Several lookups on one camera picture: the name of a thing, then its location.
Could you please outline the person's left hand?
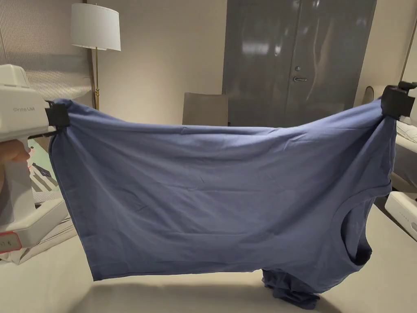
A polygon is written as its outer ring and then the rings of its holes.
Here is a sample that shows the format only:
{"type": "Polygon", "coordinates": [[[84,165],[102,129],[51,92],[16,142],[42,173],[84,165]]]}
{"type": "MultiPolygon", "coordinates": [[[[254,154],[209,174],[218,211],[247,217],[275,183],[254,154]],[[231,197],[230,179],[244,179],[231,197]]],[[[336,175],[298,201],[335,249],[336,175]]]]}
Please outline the person's left hand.
{"type": "Polygon", "coordinates": [[[0,143],[0,225],[15,221],[14,207],[29,192],[30,172],[27,144],[19,140],[0,143]]]}

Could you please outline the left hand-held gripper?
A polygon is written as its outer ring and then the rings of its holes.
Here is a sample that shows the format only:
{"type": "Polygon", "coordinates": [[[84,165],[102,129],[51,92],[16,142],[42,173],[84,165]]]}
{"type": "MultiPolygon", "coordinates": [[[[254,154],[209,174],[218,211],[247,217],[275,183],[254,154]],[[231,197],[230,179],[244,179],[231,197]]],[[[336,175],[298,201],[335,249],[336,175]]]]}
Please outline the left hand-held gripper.
{"type": "Polygon", "coordinates": [[[1,260],[25,261],[71,237],[65,232],[71,222],[49,156],[33,146],[35,139],[54,136],[69,125],[65,105],[45,101],[23,68],[0,67],[0,141],[19,140],[31,156],[29,192],[15,203],[15,221],[0,226],[1,260]]]}

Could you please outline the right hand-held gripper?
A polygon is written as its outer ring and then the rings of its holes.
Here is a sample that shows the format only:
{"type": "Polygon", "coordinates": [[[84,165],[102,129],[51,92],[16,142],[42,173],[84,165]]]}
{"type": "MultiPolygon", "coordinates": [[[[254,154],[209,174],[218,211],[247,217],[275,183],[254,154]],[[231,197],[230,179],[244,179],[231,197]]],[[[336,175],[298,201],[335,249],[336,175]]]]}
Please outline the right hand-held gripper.
{"type": "Polygon", "coordinates": [[[415,82],[387,86],[381,96],[383,114],[397,120],[393,190],[384,205],[390,217],[412,238],[417,237],[417,104],[415,82]]]}

